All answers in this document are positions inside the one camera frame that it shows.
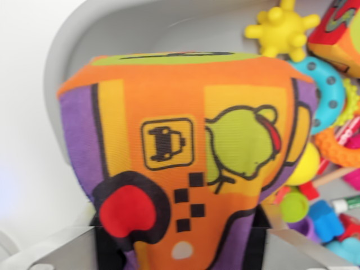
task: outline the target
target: colorful fabric toy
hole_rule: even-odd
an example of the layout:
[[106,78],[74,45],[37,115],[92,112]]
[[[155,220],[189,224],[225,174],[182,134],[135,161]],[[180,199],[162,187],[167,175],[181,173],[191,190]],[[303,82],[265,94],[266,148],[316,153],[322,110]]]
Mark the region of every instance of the colorful fabric toy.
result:
[[59,90],[71,163],[133,269],[241,269],[255,207],[317,106],[288,63],[231,52],[99,57]]
[[360,78],[360,1],[334,0],[309,37],[308,48],[340,71]]

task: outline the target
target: red circle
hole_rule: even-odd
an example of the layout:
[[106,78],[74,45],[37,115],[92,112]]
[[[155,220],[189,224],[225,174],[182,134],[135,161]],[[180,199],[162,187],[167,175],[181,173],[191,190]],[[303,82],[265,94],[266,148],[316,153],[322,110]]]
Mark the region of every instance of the red circle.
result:
[[127,237],[132,231],[147,231],[156,221],[156,210],[149,196],[136,186],[123,186],[100,208],[100,221],[114,237]]

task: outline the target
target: blue toy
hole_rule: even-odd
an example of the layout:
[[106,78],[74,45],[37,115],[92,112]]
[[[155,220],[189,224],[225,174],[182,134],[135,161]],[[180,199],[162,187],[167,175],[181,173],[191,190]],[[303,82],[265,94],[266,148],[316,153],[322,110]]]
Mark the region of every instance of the blue toy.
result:
[[341,114],[345,104],[345,87],[340,74],[328,63],[307,57],[302,62],[290,64],[316,82],[321,93],[311,134],[314,135],[331,126]]
[[356,266],[360,265],[360,241],[358,239],[350,237],[343,242],[333,241],[325,247]]
[[310,207],[309,217],[313,220],[315,232],[322,242],[329,242],[345,231],[334,210],[324,200]]

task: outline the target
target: white oval spot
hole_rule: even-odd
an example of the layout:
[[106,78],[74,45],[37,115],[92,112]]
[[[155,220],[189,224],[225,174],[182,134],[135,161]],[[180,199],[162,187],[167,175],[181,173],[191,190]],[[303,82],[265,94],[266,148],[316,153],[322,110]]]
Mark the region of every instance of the white oval spot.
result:
[[175,260],[181,260],[191,257],[193,252],[194,249],[190,243],[179,242],[174,246],[172,256]]

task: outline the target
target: white wall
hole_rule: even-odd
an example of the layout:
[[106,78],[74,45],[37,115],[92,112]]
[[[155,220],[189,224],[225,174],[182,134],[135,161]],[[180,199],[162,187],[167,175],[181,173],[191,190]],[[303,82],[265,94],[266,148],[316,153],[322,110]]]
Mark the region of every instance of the white wall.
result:
[[0,0],[0,230],[25,248],[73,223],[86,204],[45,110],[51,41],[84,0]]

